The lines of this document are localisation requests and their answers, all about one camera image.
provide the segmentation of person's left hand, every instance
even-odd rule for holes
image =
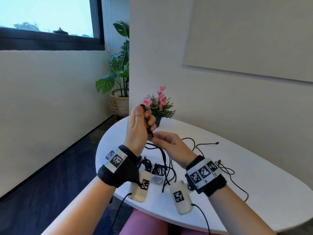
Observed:
[[[151,135],[148,137],[147,128],[151,127],[154,131],[157,126],[155,117],[151,114],[150,106],[144,104],[146,112],[142,106],[135,106],[127,122],[126,139],[124,145],[128,147],[137,157],[142,153],[147,140],[151,141]]]

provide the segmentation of black window frame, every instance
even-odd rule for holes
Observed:
[[[104,50],[101,0],[89,3],[93,38],[0,27],[0,50]]]

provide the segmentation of white table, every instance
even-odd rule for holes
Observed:
[[[126,125],[127,119],[124,118],[113,125],[102,137],[96,153],[97,171],[103,164],[102,159],[109,151],[123,144]],[[300,225],[313,217],[313,191],[297,178],[258,155],[220,136],[174,119],[163,118],[157,130],[177,133],[181,138],[191,137],[196,144],[220,142],[219,145],[199,147],[205,156],[213,161],[221,159],[224,166],[235,171],[236,174],[232,176],[233,180],[249,193],[247,204],[276,232]],[[193,147],[191,140],[186,139],[184,142],[190,148]],[[144,149],[142,156],[147,156],[153,163],[156,161],[162,164],[163,162],[158,149]],[[186,171],[174,161],[173,165],[177,179],[186,182],[184,176]],[[229,187],[245,199],[246,194],[229,180],[229,175],[224,174],[224,177]],[[115,191],[114,196],[123,199],[129,192],[129,186],[130,182],[126,182]],[[200,206],[205,213],[211,231],[227,234],[205,194],[197,194],[193,191],[190,197],[192,202]],[[162,193],[162,185],[152,182],[143,203],[129,198],[126,198],[125,202],[161,220],[190,229],[207,231],[204,217],[198,208],[194,207],[189,214],[182,216],[177,213],[168,185]]]

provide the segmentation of woven basket planter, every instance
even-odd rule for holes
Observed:
[[[119,91],[120,89],[117,89],[117,90],[113,90],[110,93],[109,104],[110,104],[112,111],[117,116],[126,117],[129,115],[129,97],[115,96],[115,94]]]

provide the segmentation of pink pants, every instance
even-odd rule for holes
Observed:
[[[167,235],[167,232],[167,222],[134,209],[119,235]],[[208,235],[208,233],[183,228],[181,235]]]

